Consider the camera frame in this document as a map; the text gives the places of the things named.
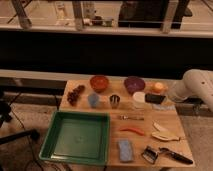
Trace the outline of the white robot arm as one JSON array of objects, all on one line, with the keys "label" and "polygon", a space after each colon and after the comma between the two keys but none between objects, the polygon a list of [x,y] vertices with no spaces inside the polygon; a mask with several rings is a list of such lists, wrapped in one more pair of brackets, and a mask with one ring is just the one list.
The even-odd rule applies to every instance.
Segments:
[{"label": "white robot arm", "polygon": [[197,96],[213,112],[213,71],[187,70],[182,79],[173,83],[164,93],[176,103],[183,102],[190,96]]}]

